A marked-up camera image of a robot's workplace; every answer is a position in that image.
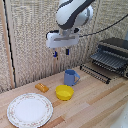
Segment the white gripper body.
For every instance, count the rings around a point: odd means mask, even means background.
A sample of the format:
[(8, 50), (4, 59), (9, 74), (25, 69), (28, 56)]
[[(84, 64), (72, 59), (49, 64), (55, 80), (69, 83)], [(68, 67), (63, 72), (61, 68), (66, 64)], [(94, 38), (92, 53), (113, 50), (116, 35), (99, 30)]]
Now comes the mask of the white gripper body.
[(61, 35), (59, 31), (51, 31), (46, 34), (46, 46), (48, 48), (58, 48), (64, 46), (76, 45), (79, 41), (77, 33)]

